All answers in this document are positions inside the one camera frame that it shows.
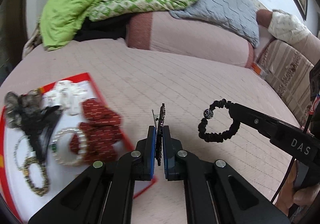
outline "pink pillow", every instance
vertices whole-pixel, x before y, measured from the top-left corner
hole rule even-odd
[[[203,21],[175,19],[168,12],[134,16],[126,41],[131,48],[193,56],[240,67],[250,68],[253,63],[253,47],[246,39]]]

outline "blue gripper pad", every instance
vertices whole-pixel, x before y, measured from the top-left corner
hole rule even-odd
[[[151,156],[150,156],[150,174],[151,179],[153,178],[153,174],[155,173],[155,153],[156,153],[156,128],[153,128],[152,135],[152,147],[151,147]]]

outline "bracelet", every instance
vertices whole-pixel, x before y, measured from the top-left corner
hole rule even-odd
[[[213,111],[216,107],[229,109],[232,106],[231,101],[226,101],[225,99],[214,101],[209,109],[206,109],[203,112],[204,118],[201,119],[200,124],[198,125],[199,137],[206,142],[217,142],[222,143],[223,140],[231,139],[240,127],[240,121],[233,120],[233,123],[230,125],[229,130],[224,131],[223,133],[206,133],[205,127],[208,124],[208,119],[213,117]]]
[[[41,169],[41,173],[43,176],[43,181],[42,181],[42,187],[36,187],[31,178],[30,178],[30,171],[29,171],[29,167],[30,165],[37,163],[40,166]],[[49,191],[49,179],[48,179],[48,175],[47,175],[47,170],[45,168],[45,166],[36,158],[36,157],[29,157],[26,158],[24,164],[23,164],[23,169],[22,169],[22,173],[24,175],[24,178],[27,181],[27,184],[29,185],[30,189],[37,195],[39,196],[43,196],[45,194],[48,193]]]
[[[73,161],[68,161],[68,162],[64,161],[61,158],[60,151],[57,147],[57,144],[60,138],[62,138],[65,134],[76,134],[79,138],[80,150],[78,151],[76,159],[74,159]],[[53,138],[51,142],[51,150],[53,152],[55,160],[59,164],[67,165],[67,166],[79,166],[83,163],[84,156],[87,153],[87,138],[79,128],[64,128],[64,129],[61,129]]]
[[[19,147],[19,144],[21,143],[21,141],[23,139],[27,139],[28,137],[27,136],[22,136],[19,138],[18,142],[16,143],[16,145],[14,146],[14,152],[13,152],[13,157],[14,157],[14,162],[18,168],[18,170],[22,170],[23,169],[23,165],[22,166],[19,166],[18,165],[18,159],[17,159],[17,151],[18,151],[18,147]],[[30,149],[30,145],[28,145],[28,152],[26,154],[26,159],[29,157],[29,153],[32,152],[31,149]]]

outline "white beaded bracelet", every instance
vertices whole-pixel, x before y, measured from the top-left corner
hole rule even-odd
[[[61,151],[58,149],[58,142],[65,134],[77,134],[79,138],[79,148],[76,158],[72,161],[64,161],[61,156]],[[62,165],[67,166],[79,166],[83,163],[84,156],[87,152],[87,138],[85,134],[79,128],[64,128],[61,129],[53,138],[51,142],[51,150],[55,157],[55,160]]]

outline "cable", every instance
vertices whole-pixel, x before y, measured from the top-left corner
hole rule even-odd
[[[304,133],[304,134],[307,132],[307,130],[308,130],[308,128],[309,128],[309,124],[310,124],[312,115],[313,115],[313,113],[309,113],[309,115],[308,115],[308,119],[307,119],[306,124],[305,124],[305,127],[304,127],[304,129],[303,129],[303,133]],[[291,168],[292,168],[292,166],[293,166],[294,160],[295,160],[295,158],[292,157],[292,158],[291,158],[291,161],[290,161],[290,163],[289,163],[288,169],[287,169],[287,171],[286,171],[286,173],[285,173],[285,175],[284,175],[284,177],[283,177],[283,179],[282,179],[282,181],[281,181],[281,183],[280,183],[277,191],[275,192],[275,194],[273,195],[273,197],[272,197],[272,199],[271,199],[271,203],[273,203],[273,202],[275,201],[275,199],[276,199],[276,197],[278,196],[280,190],[282,189],[285,181],[287,180],[287,177],[289,176],[289,173],[290,173]]]

